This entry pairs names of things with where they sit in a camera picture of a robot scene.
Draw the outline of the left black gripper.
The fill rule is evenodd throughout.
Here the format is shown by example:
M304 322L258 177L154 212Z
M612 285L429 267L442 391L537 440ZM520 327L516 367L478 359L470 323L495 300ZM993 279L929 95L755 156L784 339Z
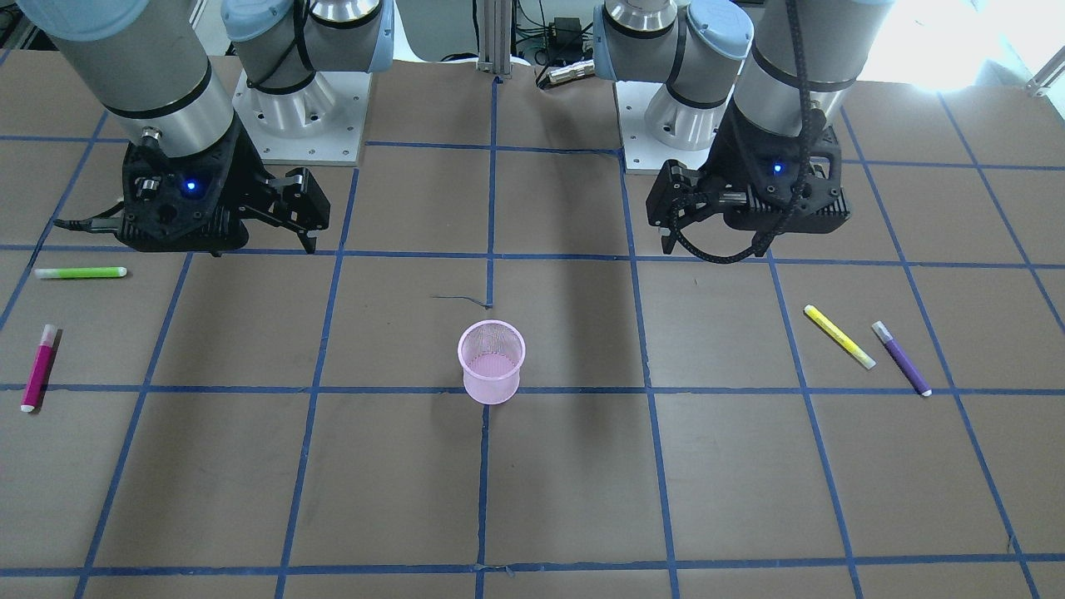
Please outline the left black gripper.
M841 185L841 150L825 114L813 110L813 163L794 216L785 234L830 234L852 216ZM677 232L689 224L724 213L733 229L767 232L794 197L803 166L799 137L777 136L750 122L730 101L707 163L691 169L666 161L648 196L648 220L661 232L661 249L676 248ZM744 205L733 205L731 192L746 193Z

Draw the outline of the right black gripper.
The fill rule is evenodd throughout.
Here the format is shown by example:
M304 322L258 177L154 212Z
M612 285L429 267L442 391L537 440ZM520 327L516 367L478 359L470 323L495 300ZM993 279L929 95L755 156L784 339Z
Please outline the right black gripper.
M243 218L257 218L315 253L331 212L320 182L308 167L273 177L237 114L198 153L175 158L162 140L162 129L145 126L122 156L122 244L141 253L237 250L250 238Z

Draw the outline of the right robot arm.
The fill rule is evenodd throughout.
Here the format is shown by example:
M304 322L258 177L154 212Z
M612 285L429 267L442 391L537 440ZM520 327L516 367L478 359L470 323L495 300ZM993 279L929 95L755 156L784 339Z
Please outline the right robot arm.
M239 250L245 220L292 231L314 253L330 203L308 167L271 174L297 141L304 159L351 163L363 92L343 80L394 60L392 1L225 1L243 85L228 92L179 1L22 1L128 134L121 197L54 226L113 234L141 253Z

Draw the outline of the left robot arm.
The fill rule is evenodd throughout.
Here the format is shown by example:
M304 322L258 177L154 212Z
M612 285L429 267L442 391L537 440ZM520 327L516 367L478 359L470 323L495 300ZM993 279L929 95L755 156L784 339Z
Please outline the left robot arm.
M781 234L832 234L852 216L832 126L891 1L605 1L592 20L600 78L656 83L646 123L666 160L646 198L661 250L761 257Z

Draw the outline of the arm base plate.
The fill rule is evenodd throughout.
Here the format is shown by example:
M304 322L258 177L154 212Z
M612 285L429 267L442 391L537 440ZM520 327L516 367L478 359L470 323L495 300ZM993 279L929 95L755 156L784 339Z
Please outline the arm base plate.
M271 166L357 166L370 72L316 72L307 87L267 94L239 80L232 106Z
M702 166L725 102L711 109L682 106L661 83L620 81L615 88L628 173L653 175L670 159L690 168Z

